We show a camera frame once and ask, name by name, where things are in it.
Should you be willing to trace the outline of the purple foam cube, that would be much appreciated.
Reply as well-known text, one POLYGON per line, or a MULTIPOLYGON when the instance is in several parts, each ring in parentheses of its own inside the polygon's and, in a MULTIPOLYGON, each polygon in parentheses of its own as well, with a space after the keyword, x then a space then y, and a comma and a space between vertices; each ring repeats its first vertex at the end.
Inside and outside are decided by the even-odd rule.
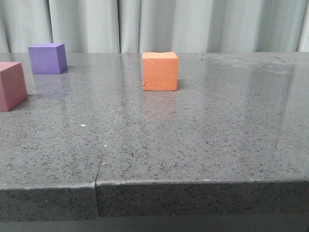
POLYGON ((68 69, 64 43, 37 43, 28 47, 33 74, 61 74, 68 69))

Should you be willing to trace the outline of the orange foam cube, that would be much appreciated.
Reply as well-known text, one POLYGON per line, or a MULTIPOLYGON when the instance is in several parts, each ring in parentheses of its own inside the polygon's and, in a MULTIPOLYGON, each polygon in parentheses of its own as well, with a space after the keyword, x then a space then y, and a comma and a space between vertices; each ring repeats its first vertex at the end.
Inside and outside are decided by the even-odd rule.
POLYGON ((175 52, 142 54, 144 91, 176 91, 179 59, 175 52))

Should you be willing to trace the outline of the pink foam cube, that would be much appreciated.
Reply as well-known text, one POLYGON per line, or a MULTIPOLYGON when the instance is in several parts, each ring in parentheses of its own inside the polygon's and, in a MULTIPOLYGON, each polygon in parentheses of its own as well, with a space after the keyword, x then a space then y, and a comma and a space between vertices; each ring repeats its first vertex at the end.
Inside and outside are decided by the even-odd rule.
POLYGON ((9 112, 28 97, 21 62, 0 63, 0 111, 9 112))

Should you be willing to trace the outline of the grey-green curtain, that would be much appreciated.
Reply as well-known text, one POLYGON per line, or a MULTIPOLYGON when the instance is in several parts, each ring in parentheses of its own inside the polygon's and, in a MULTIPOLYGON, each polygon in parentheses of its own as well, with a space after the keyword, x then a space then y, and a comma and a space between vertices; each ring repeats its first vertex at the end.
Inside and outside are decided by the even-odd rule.
POLYGON ((306 0, 3 0, 0 50, 307 52, 306 0))

